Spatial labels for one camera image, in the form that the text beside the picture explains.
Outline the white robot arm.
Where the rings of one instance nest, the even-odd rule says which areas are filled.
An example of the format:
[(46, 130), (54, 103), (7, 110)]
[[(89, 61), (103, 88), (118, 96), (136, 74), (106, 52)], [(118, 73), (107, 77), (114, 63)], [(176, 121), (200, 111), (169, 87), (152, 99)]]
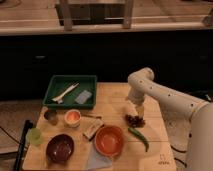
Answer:
[(133, 104), (141, 105), (147, 94), (191, 122), (185, 171), (213, 171), (213, 103), (155, 83), (148, 67), (131, 73), (128, 84)]

